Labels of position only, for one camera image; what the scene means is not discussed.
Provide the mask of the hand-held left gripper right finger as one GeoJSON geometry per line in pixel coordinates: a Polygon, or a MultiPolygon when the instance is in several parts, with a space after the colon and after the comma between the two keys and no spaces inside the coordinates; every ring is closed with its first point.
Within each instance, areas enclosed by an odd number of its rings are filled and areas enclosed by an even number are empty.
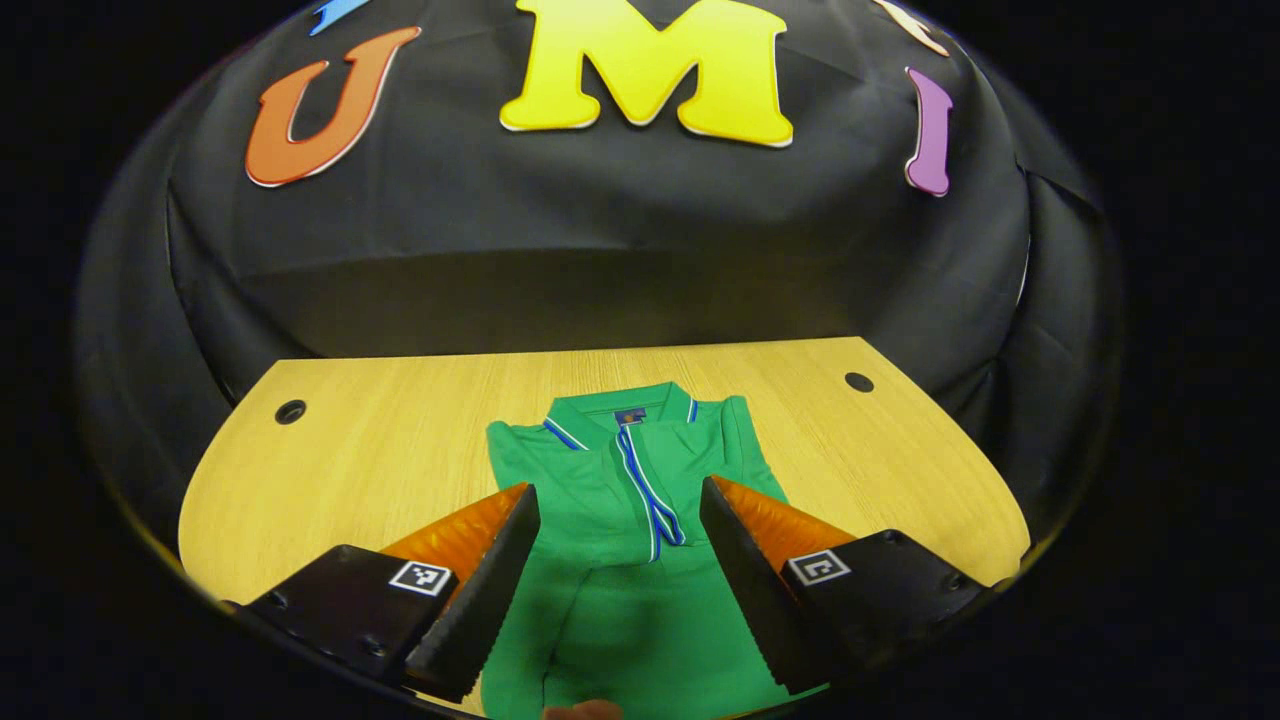
{"type": "Polygon", "coordinates": [[[699,512],[756,647],[792,693],[876,675],[991,596],[901,530],[855,537],[724,477],[705,478],[699,512]]]}

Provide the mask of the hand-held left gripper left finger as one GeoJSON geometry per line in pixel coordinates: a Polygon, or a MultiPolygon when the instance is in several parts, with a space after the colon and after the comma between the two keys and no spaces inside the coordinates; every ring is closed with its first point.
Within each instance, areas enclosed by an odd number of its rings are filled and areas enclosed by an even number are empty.
{"type": "Polygon", "coordinates": [[[460,702],[490,656],[540,525],[535,487],[518,483],[384,550],[334,546],[236,616],[357,676],[460,702]]]}

